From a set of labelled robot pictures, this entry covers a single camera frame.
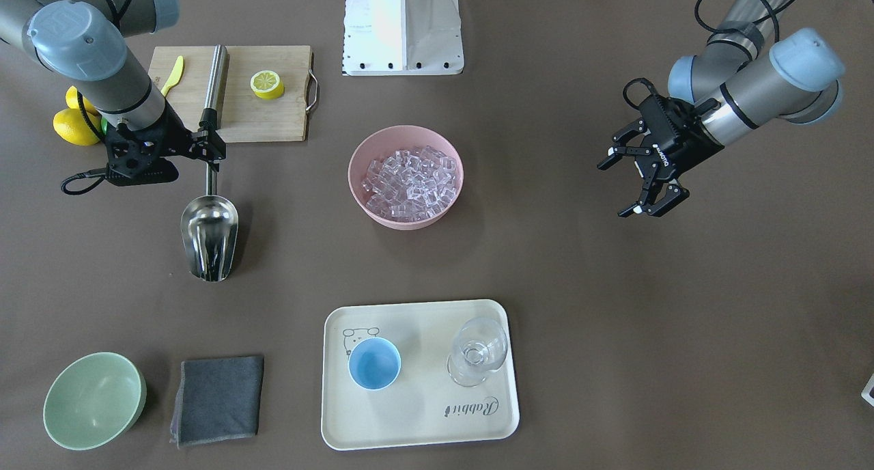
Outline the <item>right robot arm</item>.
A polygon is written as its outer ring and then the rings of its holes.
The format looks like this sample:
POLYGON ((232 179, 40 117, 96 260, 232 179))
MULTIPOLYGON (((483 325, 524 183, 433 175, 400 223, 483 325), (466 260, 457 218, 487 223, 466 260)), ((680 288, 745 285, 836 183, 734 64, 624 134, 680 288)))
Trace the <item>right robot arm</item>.
POLYGON ((185 128, 166 96, 130 52, 127 37, 165 30, 179 0, 1 0, 2 40, 64 76, 107 121, 107 164, 79 178, 115 186, 177 180, 172 156, 203 160, 209 172, 227 156, 210 94, 199 128, 185 128))

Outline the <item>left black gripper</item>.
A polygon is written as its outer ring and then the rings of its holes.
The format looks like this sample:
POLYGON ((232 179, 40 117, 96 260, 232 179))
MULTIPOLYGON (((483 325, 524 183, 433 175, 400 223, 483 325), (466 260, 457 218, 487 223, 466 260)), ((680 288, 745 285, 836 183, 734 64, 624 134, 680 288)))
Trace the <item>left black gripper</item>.
POLYGON ((640 199, 618 212, 618 216, 662 217, 690 196, 687 188, 668 181, 711 158, 723 150, 723 146, 705 133, 696 108, 684 100, 652 94, 640 103, 639 110, 642 118, 615 132, 608 156, 597 168, 608 170, 625 156, 636 158, 644 180, 667 184, 655 183, 643 188, 640 199), (628 146, 628 142, 646 129, 640 147, 628 146))

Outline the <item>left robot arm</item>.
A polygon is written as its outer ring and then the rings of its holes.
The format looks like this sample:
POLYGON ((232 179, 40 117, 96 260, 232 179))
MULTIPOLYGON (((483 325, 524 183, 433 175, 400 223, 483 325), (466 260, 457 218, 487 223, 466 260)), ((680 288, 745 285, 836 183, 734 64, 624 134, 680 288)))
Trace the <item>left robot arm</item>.
POLYGON ((639 118, 617 131, 608 170, 634 159, 642 177, 640 195, 621 217, 658 217, 689 196, 679 183, 684 172, 771 120, 809 125, 824 121, 840 106, 845 68, 828 43, 811 28, 783 36, 780 13, 795 0, 736 0, 697 56, 675 62, 668 94, 650 80, 636 104, 639 118))

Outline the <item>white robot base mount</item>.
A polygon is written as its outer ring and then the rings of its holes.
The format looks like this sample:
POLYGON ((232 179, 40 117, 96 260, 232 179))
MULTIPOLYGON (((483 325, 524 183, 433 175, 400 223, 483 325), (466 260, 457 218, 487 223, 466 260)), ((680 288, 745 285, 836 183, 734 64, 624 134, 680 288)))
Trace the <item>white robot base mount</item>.
POLYGON ((458 0, 346 0, 346 76, 441 76, 465 66, 458 0))

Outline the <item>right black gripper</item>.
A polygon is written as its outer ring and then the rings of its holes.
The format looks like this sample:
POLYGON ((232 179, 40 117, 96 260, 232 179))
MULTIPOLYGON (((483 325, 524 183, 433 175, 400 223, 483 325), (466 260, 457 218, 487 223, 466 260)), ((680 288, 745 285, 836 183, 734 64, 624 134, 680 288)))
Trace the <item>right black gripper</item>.
POLYGON ((184 156, 210 164, 227 158, 227 144, 216 131, 218 112, 202 111, 199 128, 184 127, 177 112, 166 105, 155 124, 131 130, 125 124, 109 127, 106 179, 113 186, 141 186, 173 182, 178 169, 169 158, 184 156))

